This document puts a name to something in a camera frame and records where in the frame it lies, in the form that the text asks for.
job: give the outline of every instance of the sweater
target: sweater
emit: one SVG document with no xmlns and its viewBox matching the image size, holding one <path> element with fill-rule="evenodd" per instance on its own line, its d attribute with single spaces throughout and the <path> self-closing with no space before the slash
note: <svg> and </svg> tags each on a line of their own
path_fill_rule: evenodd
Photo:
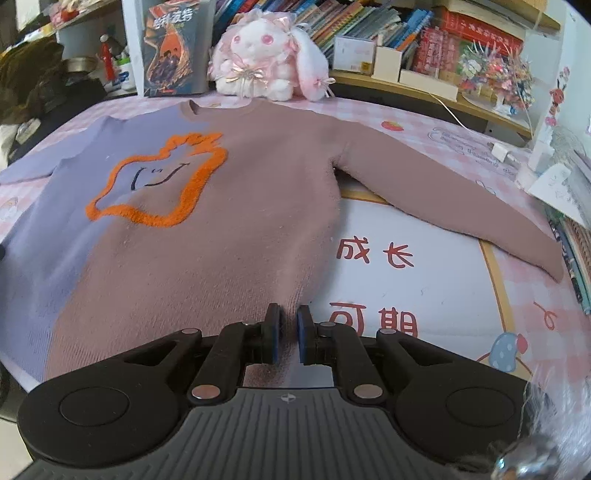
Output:
<svg viewBox="0 0 591 480">
<path fill-rule="evenodd" d="M 71 157 L 53 148 L 0 174 L 51 174 L 0 262 L 0 348 L 40 381 L 186 327 L 217 335 L 270 302 L 295 342 L 339 222 L 336 168 L 410 215 L 563 275 L 560 247 L 522 214 L 357 123 L 260 99 L 97 123 L 70 140 Z"/>
</svg>

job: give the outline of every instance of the bedsheet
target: bedsheet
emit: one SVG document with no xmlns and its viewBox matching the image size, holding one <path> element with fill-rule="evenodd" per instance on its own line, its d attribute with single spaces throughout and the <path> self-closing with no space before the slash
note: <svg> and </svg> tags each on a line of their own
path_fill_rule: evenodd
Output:
<svg viewBox="0 0 591 480">
<path fill-rule="evenodd" d="M 102 116 L 130 118 L 182 100 L 129 97 L 99 103 L 53 132 L 34 151 L 84 130 Z M 216 93 L 195 100 L 209 108 L 248 101 Z M 515 171 L 489 153 L 491 139 L 486 135 L 355 100 L 299 100 L 285 105 L 359 122 L 398 138 L 477 182 L 552 236 L 537 200 L 515 188 Z M 49 180 L 0 186 L 0 240 Z M 310 304 L 315 321 L 347 323 L 368 336 L 375 336 L 379 328 L 396 328 L 526 379 L 534 371 L 558 370 L 571 380 L 589 373 L 591 323 L 577 303 L 568 275 L 557 284 L 541 269 L 487 242 L 400 212 L 351 178 L 343 176 L 339 184 L 342 225 L 332 239 L 332 260 L 323 286 Z M 0 325 L 0 332 L 5 329 L 19 326 Z M 0 361 L 26 390 L 38 384 L 1 350 Z M 331 381 L 326 369 L 295 363 L 291 379 L 292 387 Z"/>
</svg>

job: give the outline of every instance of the plush bunny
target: plush bunny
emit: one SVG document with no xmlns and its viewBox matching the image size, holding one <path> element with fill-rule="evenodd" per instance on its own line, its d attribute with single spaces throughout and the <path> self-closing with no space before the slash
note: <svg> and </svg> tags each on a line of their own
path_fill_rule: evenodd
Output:
<svg viewBox="0 0 591 480">
<path fill-rule="evenodd" d="M 294 93 L 310 100 L 326 96 L 328 62 L 295 15 L 248 12 L 216 45 L 209 75 L 224 95 L 267 97 L 284 102 Z"/>
</svg>

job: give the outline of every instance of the paper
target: paper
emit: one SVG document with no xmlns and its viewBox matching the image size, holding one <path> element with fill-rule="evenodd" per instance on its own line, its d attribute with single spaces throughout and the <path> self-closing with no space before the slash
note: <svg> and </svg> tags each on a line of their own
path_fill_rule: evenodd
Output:
<svg viewBox="0 0 591 480">
<path fill-rule="evenodd" d="M 544 174 L 530 187 L 527 193 L 546 202 L 559 212 L 589 229 L 589 225 L 583 220 L 580 206 L 570 194 L 566 186 L 566 179 L 569 178 L 570 170 L 562 163 L 552 165 Z"/>
</svg>

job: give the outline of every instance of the shelf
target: shelf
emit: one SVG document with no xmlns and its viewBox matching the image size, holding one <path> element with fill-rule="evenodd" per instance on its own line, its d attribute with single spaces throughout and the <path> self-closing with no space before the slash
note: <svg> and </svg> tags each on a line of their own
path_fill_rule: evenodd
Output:
<svg viewBox="0 0 591 480">
<path fill-rule="evenodd" d="M 82 23 L 93 18 L 104 17 L 105 15 L 120 9 L 121 0 L 99 0 L 90 7 L 81 11 L 77 17 L 74 17 L 71 20 L 68 20 L 67 22 L 62 23 L 56 27 L 56 31 L 63 30 L 64 28 L 67 28 L 71 25 Z"/>
<path fill-rule="evenodd" d="M 332 70 L 330 72 L 330 76 L 336 80 L 336 83 L 341 85 L 351 85 L 356 87 L 370 88 L 373 90 L 380 90 L 382 92 L 397 93 L 399 95 L 404 95 L 407 97 L 416 98 L 418 100 L 424 100 L 426 102 L 436 103 L 440 105 L 437 99 L 431 96 L 429 93 L 423 92 L 421 90 L 416 90 L 411 87 L 407 87 L 406 85 L 402 85 L 401 83 L 383 82 L 381 80 L 374 80 L 371 77 L 361 75 L 359 73 L 338 72 L 336 70 Z M 523 125 L 514 122 L 509 118 L 500 116 L 495 112 L 483 109 L 477 105 L 473 105 L 472 103 L 468 102 L 464 97 L 462 97 L 462 95 L 459 93 L 456 101 L 448 100 L 445 98 L 440 98 L 440 100 L 452 110 L 468 113 L 475 117 L 491 121 L 498 125 L 503 125 L 505 127 L 511 128 L 524 138 L 531 138 L 530 130 L 527 127 L 524 127 Z"/>
<path fill-rule="evenodd" d="M 545 10 L 546 1 L 544 0 L 491 0 L 493 3 L 500 5 L 507 10 L 512 11 L 513 13 L 519 15 L 520 17 L 525 18 L 527 21 L 532 22 L 533 24 L 536 23 L 538 20 L 538 15 L 540 14 L 540 10 Z M 540 26 L 543 28 L 548 28 L 550 30 L 560 31 L 560 24 L 554 20 L 553 18 L 549 17 L 545 13 L 542 13 L 542 18 L 540 19 Z"/>
</svg>

